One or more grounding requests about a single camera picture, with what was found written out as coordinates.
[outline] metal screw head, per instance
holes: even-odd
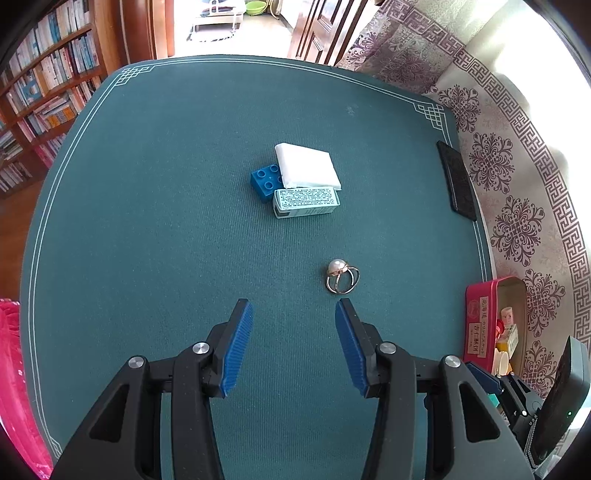
[[[445,357],[445,363],[452,368],[457,368],[462,364],[461,360],[455,355],[448,355]]]
[[[392,342],[384,342],[379,344],[379,351],[391,355],[396,352],[396,345]]]
[[[140,356],[133,356],[129,359],[129,362],[127,362],[127,364],[131,368],[139,368],[144,364],[144,359]]]
[[[197,342],[193,345],[193,352],[198,355],[203,355],[204,353],[209,352],[209,345],[205,342]]]

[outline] white border line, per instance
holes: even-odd
[[[360,85],[365,88],[369,88],[370,90],[374,90],[376,92],[383,93],[383,94],[391,96],[393,98],[403,100],[404,102],[412,103],[413,106],[415,107],[415,111],[417,113],[425,116],[427,121],[431,121],[431,120],[427,117],[427,115],[425,113],[419,111],[416,106],[423,105],[425,108],[431,107],[431,108],[437,109],[437,106],[436,106],[437,104],[432,101],[429,101],[429,100],[425,100],[424,102],[422,102],[420,100],[412,99],[412,98],[406,97],[404,95],[401,95],[399,93],[391,92],[389,90],[385,90],[383,88],[376,87],[374,85],[369,85],[367,83],[361,82],[360,80],[356,80],[356,79],[353,79],[353,78],[350,78],[350,77],[347,77],[347,76],[344,76],[344,75],[341,75],[341,74],[338,74],[335,72],[330,72],[330,71],[318,69],[317,67],[311,67],[308,65],[296,65],[296,64],[285,63],[285,62],[281,62],[281,61],[273,61],[273,60],[232,59],[232,58],[227,58],[227,57],[219,57],[219,58],[215,58],[215,59],[196,59],[196,58],[175,59],[175,60],[157,61],[155,63],[138,64],[136,66],[133,66],[133,67],[130,67],[127,69],[123,69],[119,74],[117,74],[111,80],[110,85],[107,88],[105,88],[105,90],[101,93],[101,95],[100,95],[99,99],[96,101],[96,103],[92,106],[90,112],[88,113],[88,115],[86,116],[84,121],[82,122],[79,130],[76,132],[76,134],[72,140],[72,143],[70,144],[69,148],[66,151],[66,154],[63,157],[63,160],[57,170],[56,176],[53,179],[53,182],[51,184],[50,191],[47,195],[46,203],[43,207],[43,214],[41,215],[39,230],[37,231],[37,236],[35,237],[35,244],[34,244],[34,248],[33,248],[33,260],[31,261],[31,274],[30,274],[30,278],[29,278],[29,291],[28,291],[28,302],[27,302],[29,350],[30,350],[30,355],[31,355],[31,369],[33,372],[33,390],[34,390],[34,394],[35,394],[35,403],[37,406],[37,413],[40,418],[41,427],[43,428],[43,431],[49,440],[49,445],[54,453],[54,456],[57,458],[59,458],[59,456],[61,455],[62,448],[61,448],[61,445],[59,444],[59,442],[51,436],[51,434],[49,433],[49,429],[47,427],[45,412],[43,409],[43,399],[41,396],[39,367],[38,367],[38,361],[37,361],[37,341],[35,338],[35,290],[36,290],[36,286],[37,286],[39,258],[41,255],[41,247],[43,245],[43,238],[45,235],[45,229],[47,227],[47,221],[49,218],[49,214],[51,212],[51,208],[53,206],[53,201],[55,199],[57,189],[61,183],[61,179],[63,178],[66,168],[69,165],[70,160],[72,159],[72,155],[73,155],[74,151],[76,150],[76,147],[78,146],[78,143],[80,142],[80,139],[82,138],[82,135],[86,131],[86,128],[89,126],[90,122],[94,118],[94,116],[97,113],[97,111],[99,110],[100,106],[103,104],[103,102],[108,97],[108,95],[113,90],[113,88],[115,86],[125,85],[127,83],[127,81],[129,81],[129,78],[128,78],[124,83],[118,84],[119,79],[121,77],[125,78],[126,77],[125,73],[129,72],[130,70],[133,70],[133,69],[141,69],[143,67],[160,67],[160,66],[165,66],[165,65],[174,65],[174,64],[183,64],[183,63],[253,63],[253,64],[281,66],[281,67],[286,67],[286,68],[291,68],[291,69],[296,69],[296,70],[304,70],[307,72],[313,72],[313,73],[317,73],[317,74],[321,74],[321,75],[326,75],[326,76],[330,76],[330,77],[333,77],[336,79],[344,80],[346,82],[354,83],[356,85]],[[438,111],[438,113],[441,117],[443,117],[443,122],[441,123],[441,128],[440,128],[441,132],[443,133],[443,138],[448,145],[451,145],[452,141],[451,141],[451,138],[449,135],[449,127],[447,125],[447,116],[445,114],[445,111]],[[431,121],[431,126],[435,129],[439,129],[433,125],[432,121]],[[482,276],[483,276],[483,280],[484,280],[485,270],[484,270],[483,264],[485,264],[486,260],[484,259],[483,255],[482,255],[482,240],[480,238],[479,229],[477,229],[476,225],[475,225],[474,229],[475,229],[475,235],[476,235],[476,242],[479,245],[478,254],[479,254],[479,259],[480,259],[480,268],[481,268],[481,272],[482,272]]]

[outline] pearl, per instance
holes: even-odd
[[[347,262],[340,258],[335,258],[329,263],[329,267],[326,269],[327,275],[334,277],[339,273],[345,273],[349,269]]]

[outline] floor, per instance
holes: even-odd
[[[192,2],[180,0],[174,3],[175,57],[210,54],[287,57],[291,28],[284,20],[276,20],[270,14],[255,17],[244,14],[244,20],[234,36],[232,24],[204,25],[191,35],[192,40],[187,41],[191,28],[189,3]]]
[[[43,182],[0,201],[0,299],[18,300],[22,255]]]

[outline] wooden door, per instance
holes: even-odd
[[[334,65],[345,53],[367,0],[306,0],[288,58]]]

